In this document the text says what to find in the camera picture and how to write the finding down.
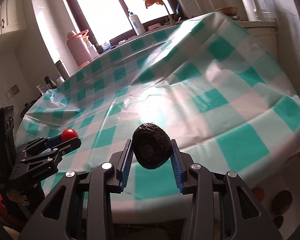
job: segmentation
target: window frame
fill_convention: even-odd
[[[74,20],[76,21],[80,31],[84,31],[84,30],[89,30],[89,40],[91,41],[92,44],[94,44],[96,47],[99,46],[88,22],[87,22],[87,19],[86,17],[84,16],[81,8],[80,8],[80,5],[78,3],[77,0],[66,0],[68,5],[69,5],[69,8],[73,14],[73,17],[74,17]],[[123,11],[125,12],[127,18],[129,18],[129,11],[128,11],[128,7],[126,5],[126,3],[124,2],[124,0],[118,0]],[[171,6],[171,9],[173,11],[173,15],[172,17],[174,17],[176,15],[176,8],[177,8],[177,5],[178,5],[178,0],[168,0],[168,3],[170,4]],[[185,19],[185,15],[181,9],[181,7],[179,7],[179,13],[178,13],[179,17],[181,17],[182,19]],[[145,22],[143,24],[143,26],[145,27],[146,31],[148,30],[148,27],[151,26],[151,25],[154,25],[154,24],[157,24],[157,23],[161,23],[162,25],[167,21],[168,17],[167,16],[164,16],[164,17],[160,17],[160,18],[157,18],[157,19],[154,19],[154,20],[151,20],[151,21],[148,21],[148,22]],[[125,33],[122,33],[120,34],[119,36],[113,38],[110,40],[110,43],[112,46],[115,46],[115,45],[118,45],[119,41],[122,41],[122,40],[127,40],[128,38],[132,37],[132,36],[135,36],[137,35],[135,30],[133,29],[132,27],[132,24],[131,24],[131,28],[132,30],[129,30]]]

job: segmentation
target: pink bottle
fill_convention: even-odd
[[[80,67],[82,64],[93,61],[89,49],[87,48],[87,45],[82,39],[87,35],[88,31],[89,30],[85,30],[78,34],[76,34],[75,31],[70,31],[67,34],[67,46],[78,67]]]

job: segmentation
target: red tomato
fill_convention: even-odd
[[[61,134],[61,140],[63,142],[66,142],[68,140],[71,140],[73,138],[79,138],[79,135],[77,134],[77,132],[71,128],[67,128],[65,129],[62,134]]]

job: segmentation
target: metal screw cap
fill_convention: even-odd
[[[66,177],[68,177],[68,178],[72,178],[74,175],[75,175],[74,171],[67,171],[66,172]]]
[[[228,176],[231,178],[235,178],[238,174],[235,171],[229,171]]]
[[[111,163],[104,163],[101,165],[104,170],[109,170],[112,167]]]
[[[198,163],[193,163],[193,164],[191,164],[191,168],[194,170],[200,170],[201,165]]]

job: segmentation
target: plastic tablecloth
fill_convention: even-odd
[[[210,171],[233,170],[253,187],[300,145],[300,99],[278,63],[247,31],[210,13],[137,38],[98,57],[27,112],[17,145],[75,129],[82,145],[43,182],[83,173],[123,150],[153,122]],[[112,194],[117,223],[185,217],[170,161],[156,170],[134,159],[127,187]]]

